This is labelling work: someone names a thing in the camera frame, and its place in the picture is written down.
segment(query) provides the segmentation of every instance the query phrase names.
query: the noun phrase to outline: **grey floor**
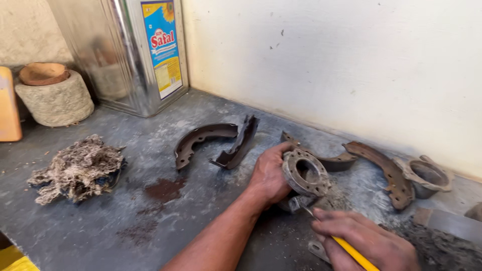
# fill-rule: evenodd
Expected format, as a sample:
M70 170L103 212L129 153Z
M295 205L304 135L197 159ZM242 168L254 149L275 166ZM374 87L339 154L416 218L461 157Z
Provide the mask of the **grey floor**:
M174 148L182 135L208 123L241 125L246 114L254 114L260 124L254 147L237 168L227 171L208 162L234 143L224 139L196 146L190 165L176 171ZM0 174L0 230L42 271L157 270L243 191L256 158L280 142L283 130L326 157L340 154L341 144L350 141L194 89L150 119L97 107L79 125L25 123L20 142L0 143L0 171L5 171ZM122 154L129 165L113 192L79 207L66 200L47 206L34 203L36 192L25 182L32 170L46 167L57 150L92 134L101 135L106 144L127 146ZM138 214L156 204L144 188L158 178L185 178L181 197L159 213ZM417 200L398 213L383 190L387 183L382 171L371 162L359 159L352 169L331 178L353 209L392 226L407 223L417 206L463 214L482 201L482 184L457 177L452 192ZM266 211L238 270L329 270L307 249L313 239L310 220L306 214L292 216L276 207Z

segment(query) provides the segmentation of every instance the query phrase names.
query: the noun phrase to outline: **finger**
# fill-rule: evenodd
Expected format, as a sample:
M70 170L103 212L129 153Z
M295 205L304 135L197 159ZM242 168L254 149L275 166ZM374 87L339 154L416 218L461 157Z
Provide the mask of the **finger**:
M377 265L381 255L386 253L385 248L390 247L393 241L358 223L350 217L335 218L331 220L314 221L311 227L317 234L335 236L345 239L363 256Z
M284 152L287 152L289 150L294 150L294 149L295 149L295 146L290 142L283 142L279 145L269 148L267 151L278 153L281 156Z
M343 218L343 217L350 217L357 221L358 223L364 225L365 227L389 238L392 238L396 235L393 233L382 229L380 226L375 224L373 221L369 220L365 216L355 212L344 212L344 211L324 211L319 208L313 209L313 215L319 219L320 221L335 219L335 218Z
M334 270L364 271L364 269L333 238L322 241L323 248L330 258Z

